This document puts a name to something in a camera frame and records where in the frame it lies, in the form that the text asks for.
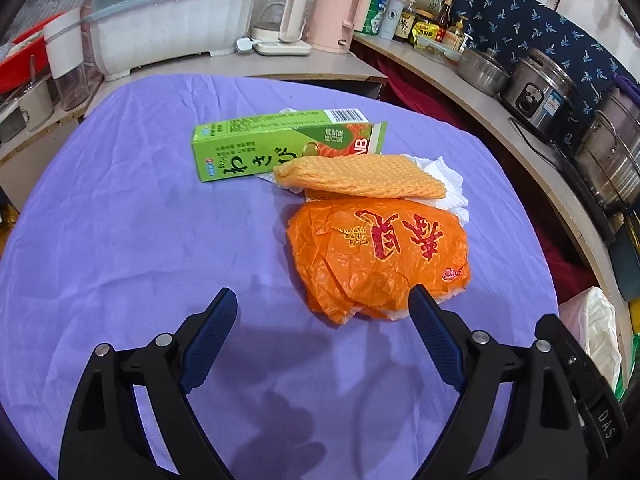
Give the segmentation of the orange plastic bag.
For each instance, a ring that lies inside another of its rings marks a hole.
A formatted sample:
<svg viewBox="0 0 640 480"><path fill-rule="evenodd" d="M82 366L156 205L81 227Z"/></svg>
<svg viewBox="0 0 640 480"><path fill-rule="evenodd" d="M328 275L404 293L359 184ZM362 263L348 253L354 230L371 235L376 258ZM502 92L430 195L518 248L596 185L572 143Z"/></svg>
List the orange plastic bag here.
<svg viewBox="0 0 640 480"><path fill-rule="evenodd" d="M408 315L414 286L442 302L471 281L458 217L410 200L308 202L286 235L307 307L337 325L356 315L397 321Z"/></svg>

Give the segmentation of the white lined trash bin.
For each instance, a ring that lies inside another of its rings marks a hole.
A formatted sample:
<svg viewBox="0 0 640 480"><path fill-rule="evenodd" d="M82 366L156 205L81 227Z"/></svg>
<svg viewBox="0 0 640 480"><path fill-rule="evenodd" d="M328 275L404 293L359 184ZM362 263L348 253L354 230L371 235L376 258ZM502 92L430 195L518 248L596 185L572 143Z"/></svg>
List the white lined trash bin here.
<svg viewBox="0 0 640 480"><path fill-rule="evenodd" d="M562 323L579 342L612 390L622 372L614 306L599 287L591 287L559 305Z"/></svg>

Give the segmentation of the black induction cooker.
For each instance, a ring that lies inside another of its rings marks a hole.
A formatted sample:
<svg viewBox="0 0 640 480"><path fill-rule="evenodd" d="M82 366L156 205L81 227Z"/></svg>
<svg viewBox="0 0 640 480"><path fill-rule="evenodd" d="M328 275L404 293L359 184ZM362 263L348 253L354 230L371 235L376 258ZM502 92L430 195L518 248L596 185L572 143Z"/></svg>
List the black induction cooker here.
<svg viewBox="0 0 640 480"><path fill-rule="evenodd" d="M562 174L567 185L576 194L582 206L584 206L604 244L610 246L615 242L615 231L603 208L598 203L596 196L591 192L590 187L582 178L575 165L554 143L548 143L547 148L551 153L552 164L559 173Z"/></svg>

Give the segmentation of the orange waffle dishcloth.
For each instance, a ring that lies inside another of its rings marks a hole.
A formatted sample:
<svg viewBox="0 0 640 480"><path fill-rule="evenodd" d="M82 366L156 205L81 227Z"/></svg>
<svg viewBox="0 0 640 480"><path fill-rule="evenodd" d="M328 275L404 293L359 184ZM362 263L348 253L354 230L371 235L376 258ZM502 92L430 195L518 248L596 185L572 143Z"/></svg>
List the orange waffle dishcloth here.
<svg viewBox="0 0 640 480"><path fill-rule="evenodd" d="M446 186L402 155L306 156L273 168L277 184L369 198L441 200Z"/></svg>

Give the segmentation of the green wasabi box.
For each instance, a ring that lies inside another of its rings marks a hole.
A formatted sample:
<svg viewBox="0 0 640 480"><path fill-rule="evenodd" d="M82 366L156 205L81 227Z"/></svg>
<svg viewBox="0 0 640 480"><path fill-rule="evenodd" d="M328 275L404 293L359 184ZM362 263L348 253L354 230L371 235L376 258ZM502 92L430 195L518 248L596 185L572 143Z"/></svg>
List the green wasabi box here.
<svg viewBox="0 0 640 480"><path fill-rule="evenodd" d="M199 125L191 146L198 177L213 182L268 174L304 156L380 154L386 130L356 108L301 110Z"/></svg>

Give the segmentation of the large steel steamer pot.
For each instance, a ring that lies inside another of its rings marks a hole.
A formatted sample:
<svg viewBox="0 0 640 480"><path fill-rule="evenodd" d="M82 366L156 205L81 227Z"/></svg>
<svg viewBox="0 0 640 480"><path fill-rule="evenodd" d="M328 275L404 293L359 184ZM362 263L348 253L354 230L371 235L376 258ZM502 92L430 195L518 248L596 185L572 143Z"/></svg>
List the large steel steamer pot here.
<svg viewBox="0 0 640 480"><path fill-rule="evenodd" d="M574 161L608 216L638 200L639 107L620 88L603 93Z"/></svg>

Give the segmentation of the steel rice cooker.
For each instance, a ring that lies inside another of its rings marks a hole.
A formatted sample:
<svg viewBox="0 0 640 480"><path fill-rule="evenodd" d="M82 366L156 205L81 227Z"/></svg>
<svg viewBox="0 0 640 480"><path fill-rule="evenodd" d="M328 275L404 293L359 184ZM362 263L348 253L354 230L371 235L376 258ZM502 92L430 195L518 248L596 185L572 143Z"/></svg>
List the steel rice cooker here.
<svg viewBox="0 0 640 480"><path fill-rule="evenodd" d="M500 92L503 106L544 143L559 142L574 114L576 84L552 58L529 48Z"/></svg>

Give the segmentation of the small steel pot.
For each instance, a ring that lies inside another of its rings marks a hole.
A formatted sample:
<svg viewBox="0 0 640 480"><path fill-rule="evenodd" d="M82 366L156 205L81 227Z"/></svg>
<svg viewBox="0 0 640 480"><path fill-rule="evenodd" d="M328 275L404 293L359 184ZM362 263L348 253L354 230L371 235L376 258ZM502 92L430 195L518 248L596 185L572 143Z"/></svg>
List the small steel pot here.
<svg viewBox="0 0 640 480"><path fill-rule="evenodd" d="M457 67L457 74L475 89L494 98L506 88L511 75L498 62L497 52L466 48Z"/></svg>

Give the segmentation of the purple cloth on steamer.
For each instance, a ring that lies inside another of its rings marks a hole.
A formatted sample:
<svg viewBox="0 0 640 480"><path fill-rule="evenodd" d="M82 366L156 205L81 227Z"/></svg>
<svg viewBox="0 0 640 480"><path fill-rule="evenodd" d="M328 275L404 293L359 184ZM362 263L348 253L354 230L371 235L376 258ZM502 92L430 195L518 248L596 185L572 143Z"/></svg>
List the purple cloth on steamer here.
<svg viewBox="0 0 640 480"><path fill-rule="evenodd" d="M623 94L626 94L635 106L640 106L640 88L629 78L621 74L613 76L614 84Z"/></svg>

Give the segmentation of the white power plug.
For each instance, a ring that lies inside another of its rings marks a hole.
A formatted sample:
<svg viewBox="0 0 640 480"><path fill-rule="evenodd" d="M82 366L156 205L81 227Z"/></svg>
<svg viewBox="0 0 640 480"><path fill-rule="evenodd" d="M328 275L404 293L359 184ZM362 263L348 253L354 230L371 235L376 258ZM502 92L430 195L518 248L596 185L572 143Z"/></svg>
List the white power plug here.
<svg viewBox="0 0 640 480"><path fill-rule="evenodd" d="M235 51L239 54L249 54L254 50L255 41L250 37L242 37L236 40Z"/></svg>

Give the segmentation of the red plastic basket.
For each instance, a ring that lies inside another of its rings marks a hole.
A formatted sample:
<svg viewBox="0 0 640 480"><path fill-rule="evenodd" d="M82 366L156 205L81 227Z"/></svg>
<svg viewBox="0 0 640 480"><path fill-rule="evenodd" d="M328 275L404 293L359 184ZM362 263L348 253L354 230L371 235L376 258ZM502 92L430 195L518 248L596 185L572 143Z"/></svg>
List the red plastic basket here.
<svg viewBox="0 0 640 480"><path fill-rule="evenodd" d="M32 28L22 32L12 42L12 48L0 64L0 92L6 94L30 81L35 66L39 75L49 68L46 42L43 37L44 26L59 18L61 13L51 15Z"/></svg>

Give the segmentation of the yellow seasoning packet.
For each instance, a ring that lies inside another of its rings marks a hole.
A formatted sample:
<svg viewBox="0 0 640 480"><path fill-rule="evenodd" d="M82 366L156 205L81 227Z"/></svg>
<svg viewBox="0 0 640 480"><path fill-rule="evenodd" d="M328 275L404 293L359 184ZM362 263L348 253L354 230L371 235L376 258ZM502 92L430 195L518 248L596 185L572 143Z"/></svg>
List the yellow seasoning packet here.
<svg viewBox="0 0 640 480"><path fill-rule="evenodd" d="M439 42L442 40L442 38L440 38L440 27L436 23L416 21L410 32L410 44L415 46L419 38L427 38Z"/></svg>

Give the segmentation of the white canister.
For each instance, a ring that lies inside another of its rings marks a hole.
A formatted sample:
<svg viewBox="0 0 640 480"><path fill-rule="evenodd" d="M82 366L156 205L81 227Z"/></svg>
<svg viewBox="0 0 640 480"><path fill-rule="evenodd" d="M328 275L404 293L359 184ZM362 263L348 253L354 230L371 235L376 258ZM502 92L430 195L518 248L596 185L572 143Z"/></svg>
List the white canister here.
<svg viewBox="0 0 640 480"><path fill-rule="evenodd" d="M80 9L69 10L43 27L51 76L64 110L89 96L80 26Z"/></svg>

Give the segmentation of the dark soy sauce bottle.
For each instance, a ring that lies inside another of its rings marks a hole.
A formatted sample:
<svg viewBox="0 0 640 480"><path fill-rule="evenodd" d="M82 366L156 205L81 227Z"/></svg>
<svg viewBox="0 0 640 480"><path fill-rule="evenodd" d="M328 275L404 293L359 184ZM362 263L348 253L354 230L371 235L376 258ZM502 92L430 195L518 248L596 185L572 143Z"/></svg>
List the dark soy sauce bottle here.
<svg viewBox="0 0 640 480"><path fill-rule="evenodd" d="M394 39L399 42L407 42L415 20L416 0L407 0L394 32Z"/></svg>

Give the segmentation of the green white can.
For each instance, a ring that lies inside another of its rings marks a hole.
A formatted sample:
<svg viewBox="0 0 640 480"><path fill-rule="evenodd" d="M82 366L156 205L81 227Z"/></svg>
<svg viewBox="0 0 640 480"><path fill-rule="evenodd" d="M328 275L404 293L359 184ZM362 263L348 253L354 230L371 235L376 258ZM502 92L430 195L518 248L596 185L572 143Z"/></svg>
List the green white can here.
<svg viewBox="0 0 640 480"><path fill-rule="evenodd" d="M388 0L370 0L366 17L361 31L370 36L375 36L382 24L386 4Z"/></svg>

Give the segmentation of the dish rack with grey lid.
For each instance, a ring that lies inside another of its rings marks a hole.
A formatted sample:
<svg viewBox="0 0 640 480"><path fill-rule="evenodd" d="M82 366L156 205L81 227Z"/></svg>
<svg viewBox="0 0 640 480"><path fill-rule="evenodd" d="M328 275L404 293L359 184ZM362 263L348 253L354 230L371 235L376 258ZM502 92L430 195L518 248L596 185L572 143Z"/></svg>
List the dish rack with grey lid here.
<svg viewBox="0 0 640 480"><path fill-rule="evenodd" d="M255 0L92 0L93 61L107 80L137 67L234 51L250 28Z"/></svg>

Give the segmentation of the white bottle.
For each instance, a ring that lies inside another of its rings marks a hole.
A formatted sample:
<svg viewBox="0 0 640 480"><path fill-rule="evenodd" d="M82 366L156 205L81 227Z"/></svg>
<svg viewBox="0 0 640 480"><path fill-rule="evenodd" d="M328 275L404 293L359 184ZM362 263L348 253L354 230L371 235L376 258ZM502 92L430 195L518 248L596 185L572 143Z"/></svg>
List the white bottle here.
<svg viewBox="0 0 640 480"><path fill-rule="evenodd" d="M393 38L404 7L405 0L387 1L382 23L378 29L378 36L380 38L386 40L391 40Z"/></svg>

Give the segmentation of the white glass kettle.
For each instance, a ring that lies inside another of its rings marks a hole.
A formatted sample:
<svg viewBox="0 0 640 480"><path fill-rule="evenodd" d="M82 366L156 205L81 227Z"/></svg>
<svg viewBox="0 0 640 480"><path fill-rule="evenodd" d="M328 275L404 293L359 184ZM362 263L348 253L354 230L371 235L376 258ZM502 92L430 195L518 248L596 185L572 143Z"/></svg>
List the white glass kettle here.
<svg viewBox="0 0 640 480"><path fill-rule="evenodd" d="M307 56L303 40L309 0L256 0L250 21L250 41L262 56Z"/></svg>

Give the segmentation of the pink electric kettle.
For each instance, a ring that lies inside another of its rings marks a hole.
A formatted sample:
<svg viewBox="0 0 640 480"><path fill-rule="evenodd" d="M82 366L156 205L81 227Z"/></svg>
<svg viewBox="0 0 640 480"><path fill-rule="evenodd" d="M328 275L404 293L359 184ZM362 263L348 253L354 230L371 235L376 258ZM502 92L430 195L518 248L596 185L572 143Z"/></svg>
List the pink electric kettle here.
<svg viewBox="0 0 640 480"><path fill-rule="evenodd" d="M360 29L371 0L314 0L305 40L314 50L349 51L354 32Z"/></svg>

